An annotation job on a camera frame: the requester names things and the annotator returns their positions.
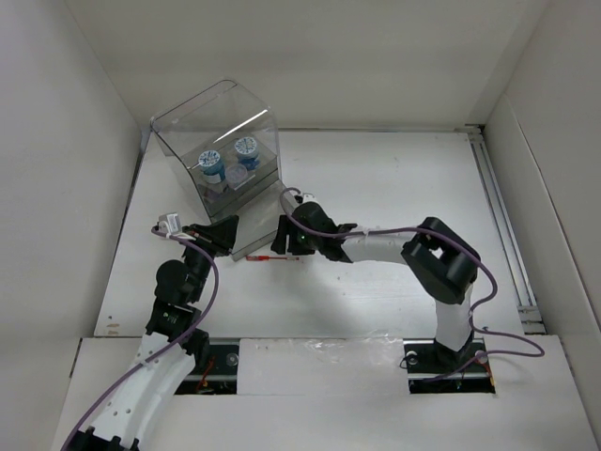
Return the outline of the red pen apart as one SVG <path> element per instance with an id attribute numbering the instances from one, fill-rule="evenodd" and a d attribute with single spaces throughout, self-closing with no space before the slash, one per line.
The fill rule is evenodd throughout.
<path id="1" fill-rule="evenodd" d="M 300 257 L 288 257 L 288 256 L 268 256 L 268 255 L 248 255 L 245 257 L 246 261 L 300 261 Z"/>

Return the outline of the clear jar purple contents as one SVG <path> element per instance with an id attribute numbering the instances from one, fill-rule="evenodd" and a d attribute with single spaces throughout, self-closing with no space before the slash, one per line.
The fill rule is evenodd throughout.
<path id="1" fill-rule="evenodd" d="M 240 164 L 232 164 L 225 168 L 225 180 L 232 189 L 237 189 L 249 177 L 247 168 Z"/>

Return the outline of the blue tape jar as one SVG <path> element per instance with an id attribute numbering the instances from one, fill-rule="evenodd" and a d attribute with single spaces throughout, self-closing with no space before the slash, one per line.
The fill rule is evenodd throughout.
<path id="1" fill-rule="evenodd" d="M 255 170 L 259 165 L 259 148 L 252 136 L 239 138 L 234 144 L 238 161 L 247 170 Z"/>
<path id="2" fill-rule="evenodd" d="M 208 149 L 203 151 L 197 159 L 204 181 L 208 184 L 218 184 L 224 181 L 224 163 L 219 151 Z"/>

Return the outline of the clear acrylic drawer organizer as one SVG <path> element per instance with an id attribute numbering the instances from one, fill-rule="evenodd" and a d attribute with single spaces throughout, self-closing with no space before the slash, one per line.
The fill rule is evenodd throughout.
<path id="1" fill-rule="evenodd" d="M 278 125 L 266 103 L 223 79 L 156 114 L 150 129 L 204 222 L 238 216 L 233 259 L 274 239 L 285 186 Z"/>

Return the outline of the purple highlighter marker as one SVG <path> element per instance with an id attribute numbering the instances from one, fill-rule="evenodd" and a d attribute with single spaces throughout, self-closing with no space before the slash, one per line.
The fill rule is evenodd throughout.
<path id="1" fill-rule="evenodd" d="M 214 203 L 223 197 L 225 191 L 221 186 L 207 186 L 203 188 L 203 197 L 208 203 Z"/>

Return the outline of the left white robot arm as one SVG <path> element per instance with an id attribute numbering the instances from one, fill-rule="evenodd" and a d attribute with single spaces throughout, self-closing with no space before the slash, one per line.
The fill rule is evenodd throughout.
<path id="1" fill-rule="evenodd" d="M 151 232 L 183 248 L 156 272 L 154 304 L 135 357 L 78 420 L 65 450 L 142 450 L 178 387 L 203 370 L 210 354 L 209 335 L 200 329 L 207 309 L 195 307 L 208 280 L 220 280 L 216 258 L 229 256 L 236 243 L 239 217 L 212 225 L 173 229 L 168 221 Z"/>

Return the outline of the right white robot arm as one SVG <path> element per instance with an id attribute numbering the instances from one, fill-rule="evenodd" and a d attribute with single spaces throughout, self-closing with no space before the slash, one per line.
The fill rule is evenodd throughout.
<path id="1" fill-rule="evenodd" d="M 409 232 L 379 234 L 353 223 L 336 224 L 315 201 L 281 215 L 270 250 L 277 255 L 319 253 L 333 262 L 376 261 L 406 265 L 435 301 L 434 358 L 454 370 L 469 356 L 473 339 L 470 296 L 480 256 L 436 217 Z"/>

